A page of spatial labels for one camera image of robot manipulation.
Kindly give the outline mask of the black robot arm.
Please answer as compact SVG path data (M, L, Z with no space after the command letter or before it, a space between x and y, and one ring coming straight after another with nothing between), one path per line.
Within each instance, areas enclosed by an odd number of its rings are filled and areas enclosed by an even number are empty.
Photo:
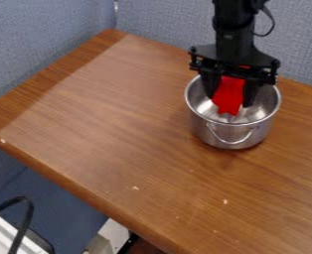
M265 4L269 0L213 0L216 14L213 44L192 46L190 69L202 79L205 94L217 99L226 80L241 82L234 94L240 105L254 104L258 90L275 85L281 61L254 45L254 37L267 37L276 22Z

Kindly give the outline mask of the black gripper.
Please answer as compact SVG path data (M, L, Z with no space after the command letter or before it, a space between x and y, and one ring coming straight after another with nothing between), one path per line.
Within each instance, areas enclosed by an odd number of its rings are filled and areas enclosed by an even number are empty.
M192 46L190 56L190 69L200 74L205 94L210 98L220 88L224 75L245 79L244 108L253 105L262 85L276 84L281 62L257 48L253 31L217 32L217 41Z

